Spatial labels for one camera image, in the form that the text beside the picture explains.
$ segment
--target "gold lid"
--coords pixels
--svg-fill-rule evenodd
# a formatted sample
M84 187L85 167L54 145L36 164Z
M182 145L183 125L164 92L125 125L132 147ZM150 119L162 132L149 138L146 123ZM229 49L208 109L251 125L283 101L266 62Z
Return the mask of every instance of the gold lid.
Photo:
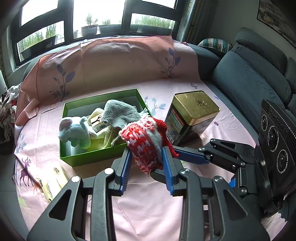
M220 111L215 102L203 91L175 94L172 103L190 126L211 119Z

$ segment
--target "plush elephant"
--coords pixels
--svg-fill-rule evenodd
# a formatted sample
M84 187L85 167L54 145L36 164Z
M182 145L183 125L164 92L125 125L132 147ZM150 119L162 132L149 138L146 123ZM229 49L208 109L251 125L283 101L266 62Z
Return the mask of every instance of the plush elephant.
M96 133L87 123L84 117L65 117L59 124L59 139L62 142L71 142L71 146L77 145L82 149L88 149L91 146L90 139L104 138L101 133Z

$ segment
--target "window frame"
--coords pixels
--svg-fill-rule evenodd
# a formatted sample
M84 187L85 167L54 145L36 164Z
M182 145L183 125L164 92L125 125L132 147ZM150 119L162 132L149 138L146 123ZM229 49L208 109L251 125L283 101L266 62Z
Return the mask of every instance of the window frame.
M133 13L152 15L160 18L166 18L175 21L172 32L172 38L177 38L180 22L183 16L186 0L175 0L175 7L169 8L163 5L145 2L142 0L126 0L124 4L123 17L121 23L120 35L131 36L154 36L155 34L131 33L131 17ZM44 13L30 20L21 26L22 9L17 13L11 23L11 41L14 60L17 66L28 62L29 60L60 46L69 45L74 42L79 42L84 39L94 39L102 37L112 37L112 34L98 34L93 36L81 37L74 39L73 36L73 8L74 0L58 0L58 6L47 13ZM34 54L31 57L21 61L18 53L17 43L36 31L52 25L54 23L64 21L64 38L63 43L54 45L44 51Z

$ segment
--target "open box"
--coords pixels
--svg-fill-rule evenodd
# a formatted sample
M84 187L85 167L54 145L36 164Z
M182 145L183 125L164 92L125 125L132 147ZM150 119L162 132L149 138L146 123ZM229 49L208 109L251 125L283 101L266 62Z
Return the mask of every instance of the open box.
M129 89L66 102L64 104L62 117L89 116L98 107L104 109L106 102L111 99L116 99L132 106L136 106L138 112L143 111L146 107L138 89ZM72 147L70 141L66 143L60 141L59 154L64 162L72 167L76 167L121 156L125 147L126 143L86 152L86 150L81 149L79 146L76 146L75 148Z

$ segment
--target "red knitted fabric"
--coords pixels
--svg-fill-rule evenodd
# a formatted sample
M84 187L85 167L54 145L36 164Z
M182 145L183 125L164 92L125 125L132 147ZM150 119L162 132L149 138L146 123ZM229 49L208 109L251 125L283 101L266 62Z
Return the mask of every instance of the red knitted fabric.
M166 124L162 120L144 117L137 122L128 124L119 132L119 135L132 151L136 164L146 174L154 169L163 168L161 160L161 148L163 146L168 145L172 156L178 157L166 137L166 129Z

